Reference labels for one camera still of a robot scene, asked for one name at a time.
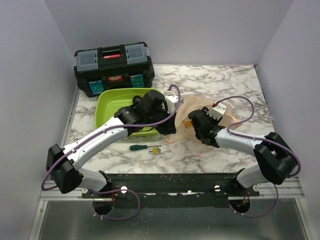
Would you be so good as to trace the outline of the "translucent orange plastic bag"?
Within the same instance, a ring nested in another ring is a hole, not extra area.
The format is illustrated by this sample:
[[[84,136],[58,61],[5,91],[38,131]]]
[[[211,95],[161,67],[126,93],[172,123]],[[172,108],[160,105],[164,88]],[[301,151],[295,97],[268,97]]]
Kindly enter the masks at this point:
[[[165,142],[167,144],[173,144],[178,141],[191,141],[201,144],[201,141],[196,138],[195,130],[193,129],[191,122],[187,120],[188,114],[195,110],[201,110],[203,107],[209,108],[217,101],[217,99],[197,96],[195,94],[185,94],[182,95],[182,98],[183,104],[179,106],[174,121],[176,133],[167,135],[165,137]],[[223,104],[226,106],[226,112],[219,125],[228,127],[229,125],[238,122],[238,120],[233,115],[233,107],[227,102],[223,102]]]

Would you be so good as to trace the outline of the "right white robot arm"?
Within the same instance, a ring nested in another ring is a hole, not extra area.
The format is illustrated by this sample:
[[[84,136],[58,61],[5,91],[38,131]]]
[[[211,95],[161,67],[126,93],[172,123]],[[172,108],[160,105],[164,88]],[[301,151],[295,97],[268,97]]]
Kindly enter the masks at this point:
[[[230,191],[236,196],[243,195],[248,188],[261,183],[281,185],[294,169],[300,169],[294,153],[275,132],[254,136],[228,131],[218,125],[219,120],[209,114],[206,107],[192,111],[188,118],[196,138],[202,144],[236,150],[256,158],[256,165],[241,169],[233,177]]]

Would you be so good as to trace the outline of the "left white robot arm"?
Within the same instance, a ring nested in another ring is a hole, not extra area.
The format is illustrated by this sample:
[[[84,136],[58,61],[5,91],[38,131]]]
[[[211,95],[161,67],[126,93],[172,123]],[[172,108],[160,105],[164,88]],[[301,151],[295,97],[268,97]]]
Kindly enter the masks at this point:
[[[80,140],[48,149],[46,171],[62,194],[78,187],[93,190],[99,197],[110,194],[110,180],[103,171],[84,169],[84,164],[109,145],[127,138],[145,127],[154,127],[160,134],[170,133],[181,104],[181,94],[164,96],[157,90],[148,91],[140,101],[121,107],[101,127]]]

